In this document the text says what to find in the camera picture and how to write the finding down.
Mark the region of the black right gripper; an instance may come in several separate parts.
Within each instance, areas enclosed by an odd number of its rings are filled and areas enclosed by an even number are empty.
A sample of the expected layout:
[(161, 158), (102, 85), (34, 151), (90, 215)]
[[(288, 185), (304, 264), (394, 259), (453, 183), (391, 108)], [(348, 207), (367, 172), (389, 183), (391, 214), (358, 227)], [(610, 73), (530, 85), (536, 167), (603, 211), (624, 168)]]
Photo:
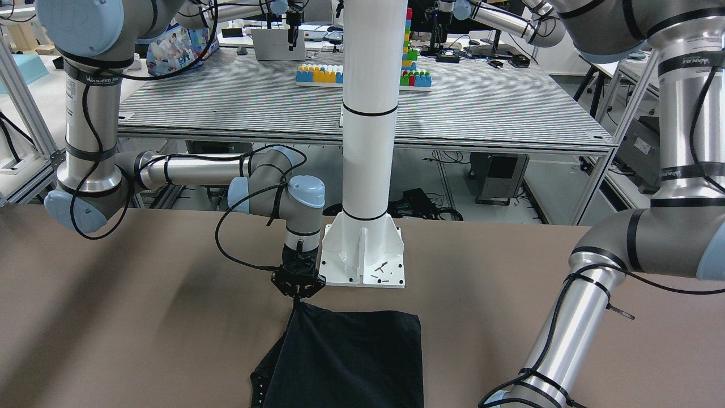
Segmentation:
[(318, 250), (303, 252), (284, 247), (282, 264), (270, 281), (283, 294), (294, 299), (308, 299), (326, 287), (326, 277), (317, 269)]

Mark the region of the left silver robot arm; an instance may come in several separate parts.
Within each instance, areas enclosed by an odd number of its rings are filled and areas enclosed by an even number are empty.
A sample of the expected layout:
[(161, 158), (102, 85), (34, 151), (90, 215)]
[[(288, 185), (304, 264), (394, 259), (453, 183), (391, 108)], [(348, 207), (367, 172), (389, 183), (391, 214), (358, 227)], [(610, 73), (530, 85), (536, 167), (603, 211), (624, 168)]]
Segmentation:
[(533, 1), (590, 62), (644, 45), (657, 61), (660, 188), (647, 209), (591, 227), (524, 367), (481, 407), (574, 406), (577, 378), (611, 292), (642, 273), (723, 280), (723, 2)]

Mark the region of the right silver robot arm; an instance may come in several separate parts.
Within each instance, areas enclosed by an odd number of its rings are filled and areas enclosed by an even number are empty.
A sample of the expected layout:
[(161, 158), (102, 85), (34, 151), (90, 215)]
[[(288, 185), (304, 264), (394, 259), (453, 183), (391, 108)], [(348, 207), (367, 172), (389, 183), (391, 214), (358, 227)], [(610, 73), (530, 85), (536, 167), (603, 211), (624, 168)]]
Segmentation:
[(287, 225), (272, 284), (295, 300), (323, 289), (318, 271), (319, 233), (325, 186), (314, 176), (293, 175), (306, 162), (303, 152), (271, 144), (249, 152), (189, 154), (167, 139), (160, 151), (133, 151), (118, 145), (124, 70), (138, 41), (156, 39), (171, 21), (205, 28), (221, 16), (213, 1), (38, 1), (36, 14), (64, 59), (66, 152), (57, 168), (57, 187), (44, 206), (59, 224), (88, 240), (113, 232), (138, 193), (166, 185), (226, 185), (227, 214), (280, 219)]

